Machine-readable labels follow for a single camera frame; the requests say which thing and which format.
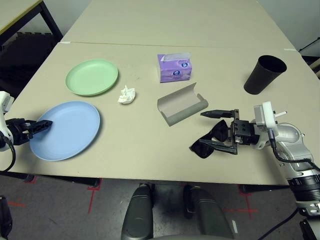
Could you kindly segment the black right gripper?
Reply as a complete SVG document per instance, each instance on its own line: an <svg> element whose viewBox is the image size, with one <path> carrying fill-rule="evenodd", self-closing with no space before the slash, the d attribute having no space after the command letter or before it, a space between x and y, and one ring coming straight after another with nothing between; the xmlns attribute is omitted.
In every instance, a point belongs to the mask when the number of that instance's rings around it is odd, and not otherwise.
<svg viewBox="0 0 320 240"><path fill-rule="evenodd" d="M220 141L200 139L199 141L207 146L213 147L215 150L229 153L232 155L238 154L238 145L256 145L259 136L255 134L254 124L248 120L240 120L239 110L209 110L200 113L201 116L220 119L233 118L230 125L231 145L226 145Z"/></svg>

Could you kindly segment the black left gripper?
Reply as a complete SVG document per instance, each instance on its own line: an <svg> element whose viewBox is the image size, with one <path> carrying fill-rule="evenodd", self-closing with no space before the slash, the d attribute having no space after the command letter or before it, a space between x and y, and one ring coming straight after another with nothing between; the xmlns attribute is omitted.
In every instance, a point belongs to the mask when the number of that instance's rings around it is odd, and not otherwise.
<svg viewBox="0 0 320 240"><path fill-rule="evenodd" d="M12 118L6 121L6 125L13 137L13 145L22 145L33 138L32 133L40 133L49 129L53 122L51 120L41 120L33 122L24 118Z"/></svg>

